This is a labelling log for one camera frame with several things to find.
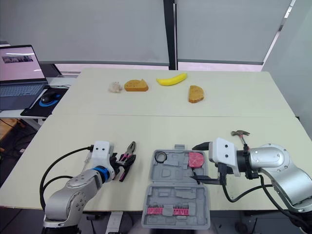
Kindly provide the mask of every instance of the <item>black cable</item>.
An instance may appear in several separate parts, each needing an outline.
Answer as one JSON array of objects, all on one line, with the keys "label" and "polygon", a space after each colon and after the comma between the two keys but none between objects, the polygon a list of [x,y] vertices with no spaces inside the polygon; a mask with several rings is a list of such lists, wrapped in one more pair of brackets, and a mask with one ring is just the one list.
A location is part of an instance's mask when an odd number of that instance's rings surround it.
[{"label": "black cable", "polygon": [[68,157],[69,155],[72,155],[74,153],[77,153],[79,151],[83,151],[83,150],[93,150],[93,146],[88,146],[88,147],[84,147],[84,148],[81,148],[81,149],[78,149],[78,150],[74,150],[72,152],[69,152],[65,155],[63,155],[62,157],[58,158],[57,160],[55,160],[49,167],[48,169],[45,171],[45,173],[43,174],[42,176],[42,179],[41,179],[41,182],[40,182],[40,187],[39,187],[39,195],[40,195],[40,204],[41,204],[41,207],[42,209],[44,210],[45,209],[45,201],[44,201],[44,197],[43,197],[43,184],[44,184],[44,181],[45,181],[45,178],[47,177],[49,171],[52,169],[52,167],[54,167],[55,164],[57,164],[59,161],[61,161],[62,159]]},{"label": "black cable", "polygon": [[4,229],[6,229],[7,226],[10,225],[10,223],[12,223],[12,221],[20,214],[20,212],[21,212],[22,210],[23,210],[23,209],[20,209],[20,210],[16,213],[16,215],[14,215],[14,217],[1,229],[0,233],[2,233],[2,232],[4,231]]},{"label": "black cable", "polygon": [[96,232],[96,230],[95,230],[95,228],[94,228],[94,225],[93,225],[93,220],[90,219],[90,221],[91,221],[91,225],[92,225],[93,234],[97,234],[97,232]]},{"label": "black cable", "polygon": [[10,126],[13,130],[19,131],[21,133],[27,134],[26,132],[24,132],[23,130],[17,129],[15,126],[12,126],[11,124],[8,124],[7,122],[3,121],[2,119],[0,119],[3,123],[5,123],[6,125]]},{"label": "black cable", "polygon": [[[265,187],[273,187],[273,185],[271,184],[265,184],[264,185]],[[228,199],[229,202],[237,202],[238,200],[240,200],[243,196],[247,195],[248,193],[254,191],[254,190],[257,190],[257,189],[262,189],[262,186],[256,186],[256,187],[253,187],[245,192],[243,192],[241,195],[239,195],[238,197],[234,198],[234,199],[231,199],[229,194],[228,194],[228,191],[226,190],[226,186],[224,184],[222,184],[222,188],[223,188],[223,192],[224,192],[224,195],[226,196],[226,198]]]},{"label": "black cable", "polygon": [[288,211],[285,211],[283,210],[283,208],[281,208],[277,202],[274,200],[274,198],[271,196],[271,194],[269,193],[269,191],[267,190],[265,184],[264,184],[264,179],[263,179],[263,176],[262,175],[259,175],[260,177],[260,180],[261,180],[261,186],[262,186],[262,189],[263,191],[265,192],[265,194],[267,195],[267,197],[269,198],[269,200],[273,203],[273,205],[284,215],[286,215],[288,218],[292,218],[298,222],[301,223],[302,226],[305,226],[305,228],[309,229],[309,225],[303,221],[302,219],[300,219],[299,217],[289,213]]},{"label": "black cable", "polygon": [[10,127],[14,128],[14,126],[12,126],[11,124],[8,124],[7,122],[3,121],[2,119],[0,119],[3,123],[5,123],[6,125],[9,125]]},{"label": "black cable", "polygon": [[258,218],[255,218],[255,221],[254,221],[254,224],[253,224],[253,230],[250,234],[254,234],[254,231],[255,231],[255,226],[257,224],[257,221],[258,221]]},{"label": "black cable", "polygon": [[69,89],[68,86],[71,86],[71,84],[65,84],[65,85],[49,85],[49,87],[66,87]]},{"label": "black cable", "polygon": [[49,180],[44,186],[43,186],[43,193],[45,191],[45,189],[48,187],[49,184],[51,184],[53,181],[57,180],[57,179],[62,179],[62,178],[68,178],[68,179],[71,179],[73,178],[72,176],[69,176],[69,175],[60,175],[60,176],[57,176],[57,177],[54,177],[53,179]]}]

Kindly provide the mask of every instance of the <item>black pole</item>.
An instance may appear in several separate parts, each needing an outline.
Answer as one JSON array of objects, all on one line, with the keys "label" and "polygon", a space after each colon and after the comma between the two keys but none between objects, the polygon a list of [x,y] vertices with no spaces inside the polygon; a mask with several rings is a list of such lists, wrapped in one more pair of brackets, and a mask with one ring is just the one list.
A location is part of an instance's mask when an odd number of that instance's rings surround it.
[{"label": "black pole", "polygon": [[176,28],[174,14],[175,1],[174,0],[163,0],[163,1],[164,1],[165,26],[166,26],[168,56],[169,56],[169,70],[177,70],[176,42],[175,42]]}]

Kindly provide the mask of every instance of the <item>toast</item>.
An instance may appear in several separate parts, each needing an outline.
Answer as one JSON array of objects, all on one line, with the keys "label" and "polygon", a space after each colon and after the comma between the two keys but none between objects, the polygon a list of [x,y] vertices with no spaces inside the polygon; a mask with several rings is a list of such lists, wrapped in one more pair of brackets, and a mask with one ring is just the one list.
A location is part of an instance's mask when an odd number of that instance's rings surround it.
[{"label": "toast", "polygon": [[204,99],[204,91],[202,88],[196,85],[190,86],[189,91],[189,102],[190,103],[197,103],[199,101],[202,101]]},{"label": "toast", "polygon": [[145,80],[132,79],[125,83],[125,90],[128,92],[145,92],[148,90]]}]

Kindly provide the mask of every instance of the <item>white wall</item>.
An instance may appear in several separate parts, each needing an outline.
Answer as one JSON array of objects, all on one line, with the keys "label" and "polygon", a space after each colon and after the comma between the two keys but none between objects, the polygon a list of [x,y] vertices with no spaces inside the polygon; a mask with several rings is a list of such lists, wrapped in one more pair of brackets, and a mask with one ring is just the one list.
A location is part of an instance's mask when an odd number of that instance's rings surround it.
[{"label": "white wall", "polygon": [[312,139],[311,0],[296,1],[262,70],[270,72]]}]

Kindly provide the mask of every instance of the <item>table leg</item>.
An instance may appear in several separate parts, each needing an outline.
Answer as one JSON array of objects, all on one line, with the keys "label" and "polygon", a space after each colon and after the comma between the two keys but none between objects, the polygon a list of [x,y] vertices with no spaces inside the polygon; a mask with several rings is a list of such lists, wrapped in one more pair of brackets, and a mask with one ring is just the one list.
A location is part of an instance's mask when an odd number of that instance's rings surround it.
[{"label": "table leg", "polygon": [[34,129],[36,129],[37,131],[39,130],[39,128],[41,127],[40,124],[38,124],[36,121],[34,121],[31,118],[24,118],[23,119],[26,123],[28,123],[30,126],[32,126]]}]

